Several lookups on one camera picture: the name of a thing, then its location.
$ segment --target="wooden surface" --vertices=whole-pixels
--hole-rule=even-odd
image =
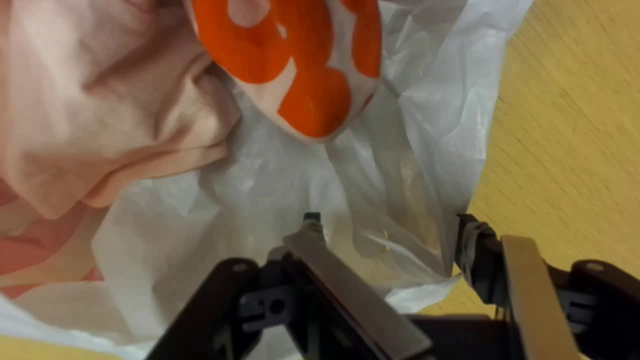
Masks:
[[[640,277],[637,13],[636,0],[538,0],[506,54],[470,210],[502,234],[534,238],[557,266],[601,258]],[[458,287],[436,308],[482,307]],[[0,354],[72,358],[6,340]]]

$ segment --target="orange print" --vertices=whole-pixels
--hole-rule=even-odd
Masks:
[[[375,0],[341,0],[341,5],[355,16],[353,29],[353,62],[355,68],[370,76],[380,76],[381,60],[381,25]]]
[[[333,30],[325,0],[271,0],[261,23],[250,29],[232,23],[227,0],[194,0],[194,14],[210,56],[241,83],[269,83],[294,60],[294,85],[277,108],[294,131],[323,138],[343,124],[351,96],[346,76],[328,68]],[[362,35],[355,40],[362,54],[353,58],[366,74],[375,74],[374,64],[362,60],[374,54]]]

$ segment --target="pink cloth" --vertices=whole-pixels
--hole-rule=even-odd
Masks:
[[[226,155],[240,112],[179,3],[0,3],[0,178],[38,215]]]

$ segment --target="white plastic bag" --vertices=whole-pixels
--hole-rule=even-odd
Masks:
[[[29,317],[0,303],[0,336],[140,358],[216,263],[264,260],[310,210],[322,213],[330,248],[396,308],[439,301],[455,215],[484,165],[504,46],[530,0],[380,7],[384,85],[362,119],[333,143],[304,144],[236,90],[229,158],[129,187],[91,240],[103,283],[39,287],[16,301]],[[279,339],[268,358],[290,353]]]

